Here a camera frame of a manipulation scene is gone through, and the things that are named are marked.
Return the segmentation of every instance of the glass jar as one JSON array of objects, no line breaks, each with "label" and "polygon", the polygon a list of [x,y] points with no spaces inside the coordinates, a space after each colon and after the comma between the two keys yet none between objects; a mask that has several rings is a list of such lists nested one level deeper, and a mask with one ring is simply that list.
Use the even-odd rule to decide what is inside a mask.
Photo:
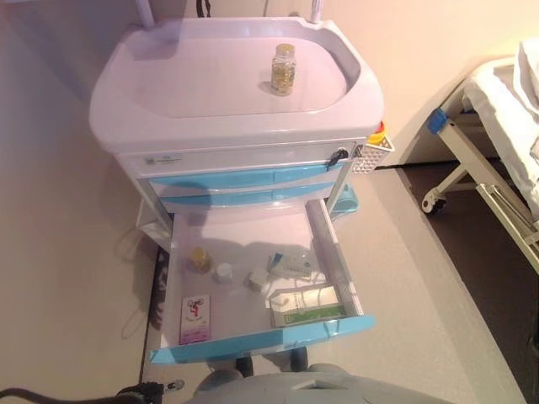
[{"label": "glass jar", "polygon": [[271,62],[271,87],[278,95],[289,95],[296,75],[294,46],[279,44],[275,48],[275,57]]}]

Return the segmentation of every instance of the blue drawer handle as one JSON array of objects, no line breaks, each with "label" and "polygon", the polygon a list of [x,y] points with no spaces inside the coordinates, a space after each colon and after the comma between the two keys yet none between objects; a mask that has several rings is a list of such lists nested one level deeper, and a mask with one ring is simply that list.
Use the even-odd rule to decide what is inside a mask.
[{"label": "blue drawer handle", "polygon": [[286,183],[314,177],[343,167],[335,164],[328,170],[325,164],[310,166],[268,168],[261,170],[234,171],[229,173],[192,174],[180,177],[157,177],[150,181],[170,187],[192,189],[230,189],[263,187],[275,183]]},{"label": "blue drawer handle", "polygon": [[277,328],[240,337],[153,350],[150,360],[154,364],[186,364],[207,359],[241,358],[256,349],[280,347],[282,350],[320,343],[330,338],[364,331],[373,327],[375,323],[374,316],[365,315]]},{"label": "blue drawer handle", "polygon": [[167,196],[163,202],[177,205],[233,206],[269,203],[276,200],[297,198],[333,186],[334,183],[314,183],[295,188],[273,189],[240,194],[215,194],[196,196]]}]

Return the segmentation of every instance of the open drawer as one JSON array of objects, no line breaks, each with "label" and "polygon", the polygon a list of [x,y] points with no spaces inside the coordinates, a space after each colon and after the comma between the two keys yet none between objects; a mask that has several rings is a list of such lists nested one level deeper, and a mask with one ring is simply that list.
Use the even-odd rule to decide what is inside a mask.
[{"label": "open drawer", "polygon": [[[194,247],[204,248],[212,267],[230,263],[232,281],[217,282],[187,265]],[[249,288],[256,268],[267,268],[274,253],[301,255],[310,263],[311,278],[270,279],[261,292]],[[269,298],[283,290],[331,284],[344,308],[343,318],[275,328]],[[182,299],[209,295],[210,340],[179,345]],[[339,242],[322,200],[284,209],[231,208],[191,210],[174,217],[163,311],[161,348],[152,351],[156,364],[233,359],[266,354],[359,332],[372,327],[363,314]]]}]

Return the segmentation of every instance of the gray object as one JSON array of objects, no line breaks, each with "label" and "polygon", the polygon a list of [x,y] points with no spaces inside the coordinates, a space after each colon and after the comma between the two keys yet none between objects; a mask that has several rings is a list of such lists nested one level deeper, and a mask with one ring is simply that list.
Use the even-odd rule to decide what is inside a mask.
[{"label": "gray object", "polygon": [[[427,396],[376,380],[349,375],[338,366],[313,365],[308,372],[261,375],[247,379],[212,380],[214,388],[197,389],[189,404],[448,404]],[[323,369],[324,373],[313,370]]]}]

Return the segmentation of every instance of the bed frame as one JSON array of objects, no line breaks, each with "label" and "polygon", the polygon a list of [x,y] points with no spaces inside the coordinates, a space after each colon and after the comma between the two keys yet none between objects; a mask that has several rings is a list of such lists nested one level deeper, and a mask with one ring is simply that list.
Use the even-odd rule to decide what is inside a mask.
[{"label": "bed frame", "polygon": [[[514,64],[514,58],[491,61],[488,64],[492,67],[510,66]],[[469,174],[474,182],[473,187],[483,197],[539,274],[537,222],[534,224],[526,204],[452,119],[463,110],[462,95],[465,85],[466,80],[427,119],[429,131],[443,140],[460,164],[446,179],[425,195],[421,208],[427,214],[434,214],[440,210],[446,202],[448,192],[467,188],[466,185],[463,187],[460,181]]]}]

